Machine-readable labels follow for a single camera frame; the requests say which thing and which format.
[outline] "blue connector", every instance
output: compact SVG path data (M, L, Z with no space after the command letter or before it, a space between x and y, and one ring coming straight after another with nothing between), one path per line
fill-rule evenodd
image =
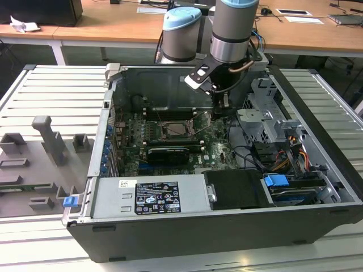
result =
M108 155L109 149L107 147L103 148L103 154Z
M101 163L107 163L108 161L108 158L107 157L102 157L101 158Z
M79 199L79 197L66 197L63 200L63 207L64 208L78 207L78 199Z
M101 166L100 167L100 172L105 174L107 172L107 167L106 166Z
M289 181L285 175L268 175L265 177L267 186L289 186Z
M107 131L112 132L113 131L113 127L111 125L107 125Z

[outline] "warning label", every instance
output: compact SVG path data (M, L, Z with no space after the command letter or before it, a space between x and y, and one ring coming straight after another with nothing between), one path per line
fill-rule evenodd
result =
M179 187L177 182L136 183L135 213L180 213Z

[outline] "black cable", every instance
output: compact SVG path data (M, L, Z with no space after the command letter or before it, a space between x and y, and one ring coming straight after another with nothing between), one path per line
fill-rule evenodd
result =
M358 78L358 76L361 74L361 72L363 71L363 67L362 69L358 72L358 74L352 79L352 81L350 82L350 84L346 87L346 89L344 90L342 97L345 96L345 94L348 92L349 88L351 87L351 85L354 83L354 81L356 81L356 79Z
M329 6L337 8L338 10L341 10L344 14L347 14L347 11L339 6L339 2L338 4L330 3Z
M355 71L357 69L353 69L354 68L354 59L349 59L351 60L351 62L347 61L346 62L340 62L340 61L337 61L336 59L333 59L331 57L328 57L327 60L333 64L335 67L337 67L338 69L342 69L342 70L347 70L347 66L348 65L352 65L352 68L350 69L350 71Z
M257 38L257 50L259 50L259 48L260 48L260 39L259 39L259 37L258 36L256 36L256 38Z
M0 42L6 47L6 49L12 54L12 56L16 59L16 61L20 64L23 65L23 63L16 57L16 55L10 50L10 48L7 46L7 44L5 44L1 39Z
M263 42L261 42L262 44L261 44L261 48L263 48L263 50L262 50L262 52L263 51L265 51L265 47L266 47L266 40L265 40L265 38L263 37L263 36L261 36L261 34L259 33L259 30L257 29L257 21L259 21L260 20L260 18L257 18L257 17L255 17L255 29L256 29L256 33L257 33L257 35L259 35L259 37L261 38L261 40L263 41Z
M234 121L235 119L236 119L236 117L235 117L235 116L233 116L233 117L232 117L232 119L231 119L231 121L230 121L230 123L229 123L228 131L227 131L227 142L228 142L229 146L232 148L232 150L233 150L234 154L236 154L237 156L239 156L240 158L242 158L245 162L246 162L246 161L248 161L248 162L252 163L253 165L255 165L255 166L257 167L257 164L256 164L253 160L251 160L251 159L247 158L247 156L243 156L243 155L241 155L240 153L238 153L238 152L235 150L235 149L236 149L236 148L238 148L238 147L244 147L244 146L235 146L235 147L232 147L232 145L231 145L231 143L230 143L230 141L229 141L229 135L230 135L230 131L231 131L231 127L232 127L232 123L233 123L233 121Z
M159 52L159 47L161 47L162 43L163 43L163 38L164 38L164 32L161 31L159 40L158 40L158 44L157 44L157 48L155 50L155 54L154 54L154 63L157 63L157 56L158 56L158 52Z
M225 92L228 92L228 91L232 90L233 88L235 88L238 84L240 84L244 80L244 78L246 77L246 74L247 74L247 71L245 71L244 73L242 73L240 75L239 79L236 81L236 83L234 83L232 86L230 86L228 88L225 88L223 90L216 90L213 93L215 93L215 94L217 94L217 93L218 94L223 94Z
M166 10L169 11L173 7L174 7L174 1L169 1ZM161 47L162 47L162 44L163 44L163 38L164 38L164 31L162 30L161 34L160 34L160 37L159 37L159 40L158 40L157 48L156 48L155 54L154 54L154 63L157 63L157 56L158 56L159 50L161 50Z
M259 13L258 15L256 15L257 18L268 18L268 17L296 17L296 18L301 18L301 16L294 16L294 15L262 15L261 13ZM309 16L309 19L325 19L325 18L329 18L328 16L325 16L325 17L310 17Z
M251 47L253 49L253 51L252 51L252 60L257 61L257 49L256 49L256 46L255 46L254 42L251 39L250 39L250 44L251 44Z
M114 105L112 105L112 107L110 107L110 109L109 109L109 113L111 114L111 109L113 109L115 106L117 106L117 107L121 107L120 105L118 105L118 104L114 104Z
M93 2L103 2L103 1L107 1L107 0L92 0ZM139 4L139 5L149 5L151 7L156 7L157 9L166 9L165 6L161 6L161 5L166 5L168 2L163 2L163 3L157 3L157 2L153 2L153 1L148 1L148 0L143 0L144 2L149 2L149 3L139 3L139 2L134 2L134 1L126 1L126 0L119 0L120 3L132 3L132 4Z
M252 156L252 154L251 154L251 153L247 154L247 155L246 155L246 158L247 158L248 156L251 156L251 158L254 158L254 157ZM245 169L246 169L246 168L250 168L250 167L246 167L246 160L244 160L244 168L245 168Z
M264 7L267 7L267 9L268 9L268 11L269 11L269 14L271 14L273 17L276 17L277 18L277 20L279 20L280 21L280 23L283 23L284 21L282 21L279 17L277 17L273 12L272 12L272 10L270 9L270 7L269 6L267 6L267 5L259 5L259 7L261 8L261 9L264 9Z
M235 146L235 147L233 147L233 149L238 148L238 147L244 147L245 149L248 149L248 150L251 148L250 146L243 146L243 145L240 145L240 146Z

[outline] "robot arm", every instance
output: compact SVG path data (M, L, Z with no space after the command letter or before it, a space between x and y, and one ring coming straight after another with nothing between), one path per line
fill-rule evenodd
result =
M186 77L187 85L220 94L242 81L240 73L254 62L248 43L258 4L259 0L217 0L210 54Z

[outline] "black cable on desk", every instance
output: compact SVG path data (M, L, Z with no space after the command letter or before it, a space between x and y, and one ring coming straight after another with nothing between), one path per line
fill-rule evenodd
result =
M296 18L309 18L309 19L326 19L328 18L328 16L325 16L325 17L304 17L304 16L295 16L295 15L262 15L261 13L257 14L256 17L257 18L273 18L273 17L276 17L276 18L279 18L279 17L296 17Z
M349 88L351 87L351 85L357 80L357 78L359 77L359 75L361 74L361 72L363 71L363 67L362 69L358 72L358 74L352 79L352 81L349 83L349 85L346 87L346 89L344 90L343 94L341 95L342 97L345 96L345 94L348 92Z
M1 39L0 42L5 46L5 48L12 54L12 56L16 59L16 61L20 64L23 65L23 63L16 57L16 55L10 50L9 46L7 46L7 44L5 44Z

